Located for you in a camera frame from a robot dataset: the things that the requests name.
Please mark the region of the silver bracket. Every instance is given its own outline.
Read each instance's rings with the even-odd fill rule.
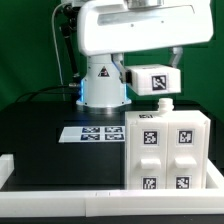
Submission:
[[[180,62],[180,59],[182,57],[182,54],[183,54],[183,48],[182,47],[172,47],[171,53],[172,53],[172,56],[171,56],[169,65],[172,66],[173,68],[177,68],[177,66]]]
[[[118,69],[118,71],[120,72],[120,80],[123,84],[125,84],[126,83],[126,69],[121,64],[121,61],[123,60],[124,60],[124,56],[122,53],[112,54],[112,61],[114,65],[116,66],[116,68]]]
[[[163,5],[163,0],[127,0],[129,9],[159,7]]]

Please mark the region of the white sticker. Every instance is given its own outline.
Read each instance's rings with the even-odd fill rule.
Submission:
[[[124,142],[124,126],[86,126],[65,127],[59,143],[85,143],[85,142]]]

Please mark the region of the white container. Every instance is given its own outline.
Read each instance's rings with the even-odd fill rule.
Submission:
[[[126,112],[127,189],[205,188],[210,120],[200,111]]]

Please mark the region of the white platform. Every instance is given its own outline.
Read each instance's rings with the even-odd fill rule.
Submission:
[[[204,190],[0,192],[0,204],[0,217],[224,214],[224,178],[208,161]]]

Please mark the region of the black cable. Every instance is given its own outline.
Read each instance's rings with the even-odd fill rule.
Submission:
[[[47,88],[40,89],[39,91],[33,93],[26,101],[27,102],[31,101],[40,92],[46,92],[46,91],[53,90],[53,89],[64,89],[64,88],[69,88],[69,86],[68,85],[60,85],[60,86],[52,86],[52,87],[47,87]]]
[[[69,86],[67,85],[64,85],[64,86],[52,86],[52,87],[47,87],[47,88],[43,88],[39,91],[35,91],[35,92],[28,92],[28,93],[25,93],[21,96],[19,96],[16,100],[15,100],[15,103],[19,102],[19,100],[25,96],[28,96],[28,95],[31,95],[26,101],[31,101],[34,97],[36,97],[37,95],[39,94],[79,94],[79,88],[75,88],[76,91],[74,92],[61,92],[61,93],[52,93],[52,92],[49,92],[47,93],[47,91],[50,91],[50,90],[55,90],[55,89],[65,89],[65,88],[69,88]]]

